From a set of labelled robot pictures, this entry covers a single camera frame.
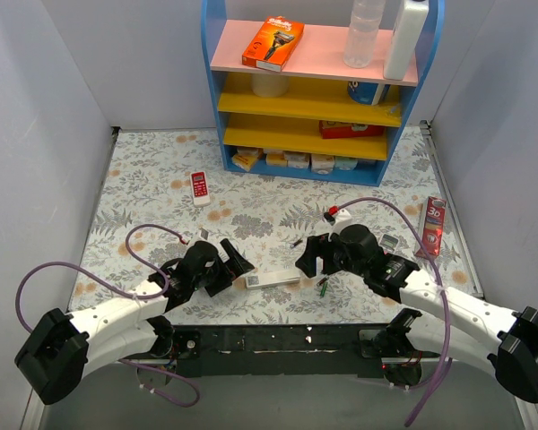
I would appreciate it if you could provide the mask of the white remote control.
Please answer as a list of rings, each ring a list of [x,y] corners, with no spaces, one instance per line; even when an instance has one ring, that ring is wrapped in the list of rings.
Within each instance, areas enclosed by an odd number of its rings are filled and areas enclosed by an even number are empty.
[[[271,271],[247,275],[245,280],[246,289],[272,288],[290,285],[300,281],[298,269]]]

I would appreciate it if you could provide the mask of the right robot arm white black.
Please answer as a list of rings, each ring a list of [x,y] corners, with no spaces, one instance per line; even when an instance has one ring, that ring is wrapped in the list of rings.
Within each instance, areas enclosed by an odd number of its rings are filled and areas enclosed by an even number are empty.
[[[360,224],[309,237],[295,265],[309,278],[319,272],[349,272],[376,294],[419,310],[411,325],[402,324],[387,334],[388,347],[396,355],[439,347],[445,330],[431,327],[429,320],[448,321],[449,357],[494,375],[519,399],[538,403],[537,309],[515,311],[455,288],[443,290],[417,263],[385,252]]]

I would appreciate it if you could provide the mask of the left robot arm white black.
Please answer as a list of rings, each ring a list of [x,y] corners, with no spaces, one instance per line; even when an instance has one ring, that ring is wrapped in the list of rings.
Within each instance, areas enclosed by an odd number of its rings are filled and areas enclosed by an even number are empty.
[[[253,269],[229,240],[197,240],[130,291],[82,311],[45,313],[14,363],[42,403],[55,404],[103,366],[136,354],[167,356],[174,330],[165,313],[200,288],[214,297]]]

